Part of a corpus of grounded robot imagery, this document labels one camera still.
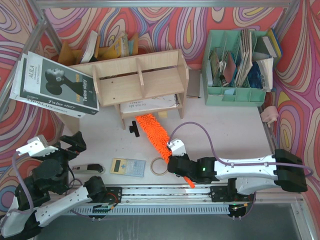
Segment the beige and blue calculator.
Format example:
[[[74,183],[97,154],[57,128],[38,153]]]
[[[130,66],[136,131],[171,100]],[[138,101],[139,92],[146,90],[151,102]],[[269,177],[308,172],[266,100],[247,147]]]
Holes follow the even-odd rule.
[[[143,178],[145,167],[145,160],[113,158],[110,167],[110,173],[115,175]]]

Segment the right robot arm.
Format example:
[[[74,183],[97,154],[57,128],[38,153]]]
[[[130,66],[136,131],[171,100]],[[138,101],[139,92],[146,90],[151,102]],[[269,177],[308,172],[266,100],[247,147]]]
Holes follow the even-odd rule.
[[[170,157],[167,170],[197,184],[208,185],[227,180],[240,195],[270,188],[281,188],[291,193],[308,190],[302,160],[284,149],[251,159],[218,160],[215,157],[202,157],[193,161],[187,154],[176,155]]]

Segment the orange microfiber duster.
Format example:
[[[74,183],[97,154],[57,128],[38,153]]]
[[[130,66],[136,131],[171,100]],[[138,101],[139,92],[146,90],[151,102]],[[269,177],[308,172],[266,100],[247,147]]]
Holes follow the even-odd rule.
[[[202,128],[197,122],[187,121],[177,126],[171,135],[168,135],[165,128],[158,122],[156,117],[149,113],[145,115],[136,116],[135,120],[140,125],[142,130],[145,132],[149,142],[153,145],[156,151],[163,158],[164,162],[168,165],[172,151],[168,147],[175,132],[184,125],[193,124]]]

